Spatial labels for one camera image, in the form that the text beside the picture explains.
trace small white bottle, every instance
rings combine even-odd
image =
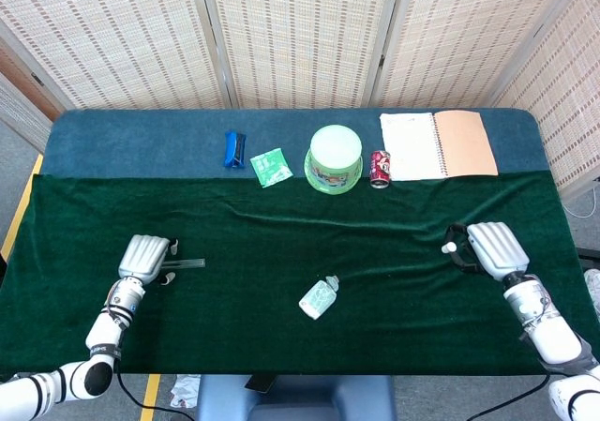
[[[318,319],[336,301],[339,289],[338,276],[327,276],[308,290],[298,305],[313,320]]]

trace green plastic container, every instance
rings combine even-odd
[[[363,145],[345,126],[320,128],[310,141],[304,161],[308,182],[318,191],[342,194],[356,185],[363,172]]]

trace container lid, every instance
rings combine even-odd
[[[332,288],[334,292],[339,290],[339,278],[338,276],[327,276],[325,278],[327,284]]]
[[[310,154],[324,168],[343,170],[360,158],[363,145],[351,129],[337,124],[320,128],[310,141]]]

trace black cable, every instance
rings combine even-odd
[[[119,360],[115,360],[114,361],[114,372],[116,374],[117,380],[119,381],[119,385],[121,385],[121,389],[125,392],[126,395],[129,396],[129,398],[133,401],[133,403],[135,405],[137,405],[138,407],[141,407],[143,409],[149,409],[149,410],[158,410],[158,411],[161,411],[161,412],[178,413],[178,414],[182,414],[183,416],[185,416],[190,421],[195,421],[194,418],[192,418],[187,413],[182,412],[180,410],[165,409],[163,407],[154,407],[152,405],[143,405],[141,402],[139,402],[137,399],[135,399],[131,393],[129,393],[129,390],[127,390],[125,388],[125,384],[123,383],[123,379],[121,379],[121,370],[120,370]]]
[[[532,395],[533,393],[535,393],[536,391],[541,390],[542,388],[544,388],[546,386],[546,384],[548,383],[548,381],[550,380],[550,373],[546,374],[546,377],[544,378],[544,381],[541,382],[539,385],[537,385],[536,387],[532,388],[529,391],[526,391],[525,393],[518,395],[515,398],[509,399],[506,402],[503,402],[502,404],[498,404],[495,407],[492,407],[491,409],[487,409],[484,410],[483,412],[479,412],[478,414],[474,414],[473,416],[471,416],[469,419],[467,419],[467,421],[473,421],[475,418],[478,418],[479,416],[483,416],[484,414],[488,414],[488,413],[492,413],[495,412],[497,410],[500,410],[502,407],[506,407],[507,405],[512,404],[513,402],[517,402],[518,400],[521,400],[523,398],[528,397],[529,395]]]

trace blue wrapper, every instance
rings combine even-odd
[[[227,150],[225,151],[223,166],[226,168],[244,168],[246,135],[230,130],[225,134],[225,138],[227,139]]]

